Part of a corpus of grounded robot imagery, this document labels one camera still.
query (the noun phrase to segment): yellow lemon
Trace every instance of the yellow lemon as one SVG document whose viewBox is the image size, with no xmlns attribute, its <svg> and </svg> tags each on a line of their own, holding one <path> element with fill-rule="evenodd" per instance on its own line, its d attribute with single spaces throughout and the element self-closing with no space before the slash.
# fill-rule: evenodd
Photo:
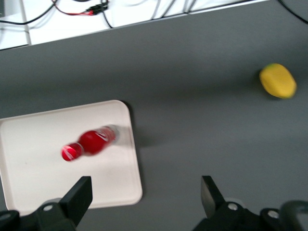
<svg viewBox="0 0 308 231">
<path fill-rule="evenodd" d="M 296 82 L 291 73 L 281 64 L 269 64 L 260 72 L 264 89 L 271 95 L 289 99 L 296 92 Z"/>
</svg>

